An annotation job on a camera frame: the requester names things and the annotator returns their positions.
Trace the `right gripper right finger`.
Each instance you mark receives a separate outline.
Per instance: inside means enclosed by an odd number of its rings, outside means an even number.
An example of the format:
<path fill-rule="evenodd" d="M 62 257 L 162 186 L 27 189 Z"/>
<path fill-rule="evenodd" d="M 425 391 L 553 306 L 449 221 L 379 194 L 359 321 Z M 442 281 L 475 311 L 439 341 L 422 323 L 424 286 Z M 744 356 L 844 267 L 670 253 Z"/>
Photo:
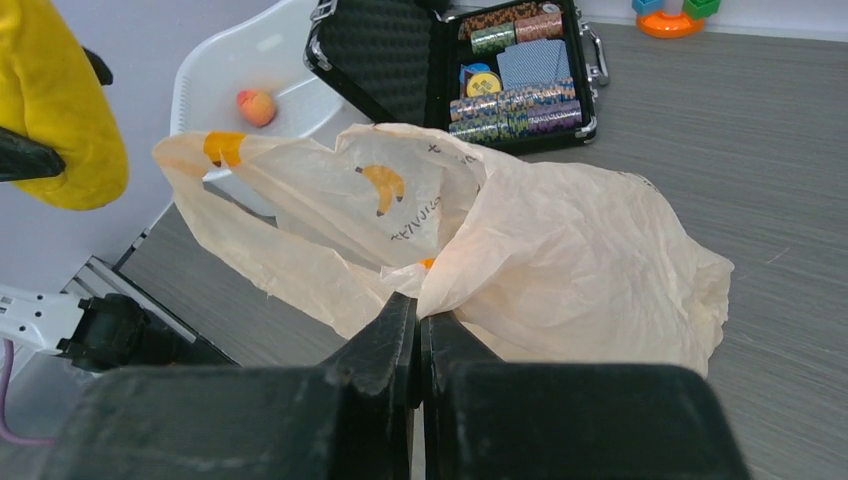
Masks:
<path fill-rule="evenodd" d="M 420 325 L 430 479 L 747 479 L 707 382 L 661 364 L 510 363 L 443 313 Z"/>

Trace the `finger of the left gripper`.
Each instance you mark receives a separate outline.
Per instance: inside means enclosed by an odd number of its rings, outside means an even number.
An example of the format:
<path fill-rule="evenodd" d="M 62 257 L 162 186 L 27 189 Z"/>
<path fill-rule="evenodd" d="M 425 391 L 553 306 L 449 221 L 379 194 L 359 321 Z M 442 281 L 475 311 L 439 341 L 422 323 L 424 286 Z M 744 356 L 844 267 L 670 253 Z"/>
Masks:
<path fill-rule="evenodd" d="M 111 69 L 105 61 L 93 51 L 83 48 L 83 51 L 100 83 L 101 86 L 109 86 L 114 82 L 114 76 Z"/>
<path fill-rule="evenodd" d="M 54 149 L 1 128 L 2 183 L 56 177 L 65 168 L 65 162 Z"/>

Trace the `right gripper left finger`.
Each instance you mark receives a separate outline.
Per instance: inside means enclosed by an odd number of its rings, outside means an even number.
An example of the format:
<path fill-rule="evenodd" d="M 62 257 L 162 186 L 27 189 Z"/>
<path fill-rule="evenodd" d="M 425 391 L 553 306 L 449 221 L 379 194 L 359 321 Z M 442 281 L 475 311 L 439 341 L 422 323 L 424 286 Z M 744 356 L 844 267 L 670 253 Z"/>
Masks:
<path fill-rule="evenodd" d="M 85 393 L 45 479 L 407 479 L 416 303 L 307 367 L 126 368 Z"/>

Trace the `yellow fake banana piece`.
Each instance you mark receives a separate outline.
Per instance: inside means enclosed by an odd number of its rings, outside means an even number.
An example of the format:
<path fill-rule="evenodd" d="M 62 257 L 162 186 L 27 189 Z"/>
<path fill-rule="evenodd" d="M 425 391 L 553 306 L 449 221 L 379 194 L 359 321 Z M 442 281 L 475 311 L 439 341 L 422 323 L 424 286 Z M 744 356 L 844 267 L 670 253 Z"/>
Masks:
<path fill-rule="evenodd" d="M 5 183 L 74 211 L 113 202 L 129 183 L 120 130 L 83 48 L 52 2 L 2 2 L 1 128 L 66 164 L 56 177 Z"/>

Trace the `translucent plastic bag banana print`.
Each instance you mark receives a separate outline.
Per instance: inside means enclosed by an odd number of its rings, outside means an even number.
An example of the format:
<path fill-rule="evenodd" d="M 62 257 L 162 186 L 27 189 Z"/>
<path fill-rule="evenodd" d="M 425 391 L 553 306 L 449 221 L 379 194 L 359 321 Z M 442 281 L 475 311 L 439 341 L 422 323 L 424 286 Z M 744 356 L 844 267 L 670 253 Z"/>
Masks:
<path fill-rule="evenodd" d="M 354 125 L 330 148 L 188 132 L 152 154 L 203 248 L 347 339 L 394 293 L 514 361 L 706 375 L 723 338 L 733 263 L 634 173 L 408 124 Z"/>

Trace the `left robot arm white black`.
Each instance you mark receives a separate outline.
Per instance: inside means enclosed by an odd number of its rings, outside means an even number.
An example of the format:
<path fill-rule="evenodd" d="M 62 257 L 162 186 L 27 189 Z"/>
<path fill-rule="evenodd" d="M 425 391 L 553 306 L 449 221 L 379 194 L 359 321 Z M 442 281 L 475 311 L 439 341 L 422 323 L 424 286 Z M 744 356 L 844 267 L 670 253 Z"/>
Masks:
<path fill-rule="evenodd" d="M 124 141 L 102 92 L 113 76 L 68 31 L 1 36 L 1 180 L 55 208 L 94 210 L 129 183 Z M 120 294 L 1 289 L 1 336 L 102 372 L 139 362 L 150 321 Z"/>

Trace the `orange fake peach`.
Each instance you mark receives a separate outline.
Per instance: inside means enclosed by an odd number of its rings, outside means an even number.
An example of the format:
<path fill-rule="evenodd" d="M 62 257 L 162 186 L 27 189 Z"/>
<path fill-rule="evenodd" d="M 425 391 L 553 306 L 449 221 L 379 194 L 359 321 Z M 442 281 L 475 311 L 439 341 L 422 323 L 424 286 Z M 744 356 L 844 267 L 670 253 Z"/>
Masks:
<path fill-rule="evenodd" d="M 236 103 L 241 116 L 254 127 L 268 125 L 277 114 L 275 101 L 264 90 L 242 90 L 236 95 Z"/>

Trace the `white plastic basin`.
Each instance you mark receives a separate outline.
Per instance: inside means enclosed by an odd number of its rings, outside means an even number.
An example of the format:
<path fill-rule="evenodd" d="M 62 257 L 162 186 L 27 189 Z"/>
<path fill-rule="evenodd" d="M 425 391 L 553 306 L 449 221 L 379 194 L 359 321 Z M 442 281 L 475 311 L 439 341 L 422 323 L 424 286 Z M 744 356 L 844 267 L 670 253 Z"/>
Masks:
<path fill-rule="evenodd" d="M 309 137 L 332 147 L 336 137 L 369 118 L 317 78 L 304 64 L 313 1 L 280 1 L 257 16 L 195 47 L 175 79 L 170 132 L 238 131 Z M 265 127 L 240 115 L 236 96 L 259 89 L 276 105 Z"/>

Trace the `black poker chip case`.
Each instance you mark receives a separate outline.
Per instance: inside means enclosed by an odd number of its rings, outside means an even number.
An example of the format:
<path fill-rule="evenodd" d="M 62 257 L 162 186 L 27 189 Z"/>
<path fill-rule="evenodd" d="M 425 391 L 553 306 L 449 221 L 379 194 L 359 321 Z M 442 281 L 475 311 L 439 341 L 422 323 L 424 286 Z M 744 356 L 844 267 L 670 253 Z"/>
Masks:
<path fill-rule="evenodd" d="M 321 1 L 305 63 L 376 123 L 440 129 L 512 154 L 595 138 L 594 31 L 571 1 L 447 14 L 441 1 Z"/>

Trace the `blue toy cube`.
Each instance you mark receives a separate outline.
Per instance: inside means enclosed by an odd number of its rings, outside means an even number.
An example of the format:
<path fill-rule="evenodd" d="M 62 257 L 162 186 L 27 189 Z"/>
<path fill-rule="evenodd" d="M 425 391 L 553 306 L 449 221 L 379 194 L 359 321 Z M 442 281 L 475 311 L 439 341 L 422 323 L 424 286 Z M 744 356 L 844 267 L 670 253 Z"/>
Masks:
<path fill-rule="evenodd" d="M 631 7 L 638 17 L 649 16 L 664 9 L 665 0 L 632 0 Z"/>

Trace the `green toy cube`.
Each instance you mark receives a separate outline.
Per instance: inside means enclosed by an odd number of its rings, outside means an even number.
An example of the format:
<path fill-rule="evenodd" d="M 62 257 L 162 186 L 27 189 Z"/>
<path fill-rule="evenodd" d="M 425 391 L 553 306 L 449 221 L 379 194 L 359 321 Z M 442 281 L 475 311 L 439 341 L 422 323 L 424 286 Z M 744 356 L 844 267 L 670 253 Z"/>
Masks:
<path fill-rule="evenodd" d="M 685 0 L 681 12 L 693 21 L 706 19 L 718 12 L 721 0 Z"/>

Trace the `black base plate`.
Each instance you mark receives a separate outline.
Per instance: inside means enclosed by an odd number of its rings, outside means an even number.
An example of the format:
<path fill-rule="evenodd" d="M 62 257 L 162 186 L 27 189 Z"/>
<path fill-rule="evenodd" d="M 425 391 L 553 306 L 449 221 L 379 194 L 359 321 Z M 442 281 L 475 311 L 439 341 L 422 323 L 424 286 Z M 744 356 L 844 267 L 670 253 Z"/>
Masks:
<path fill-rule="evenodd" d="M 75 279 L 95 296 L 121 294 L 139 305 L 149 319 L 148 331 L 153 337 L 152 341 L 146 341 L 149 344 L 145 346 L 148 357 L 152 357 L 154 349 L 161 352 L 160 356 L 169 350 L 171 362 L 177 365 L 238 365 L 170 309 L 104 261 L 91 257 Z"/>

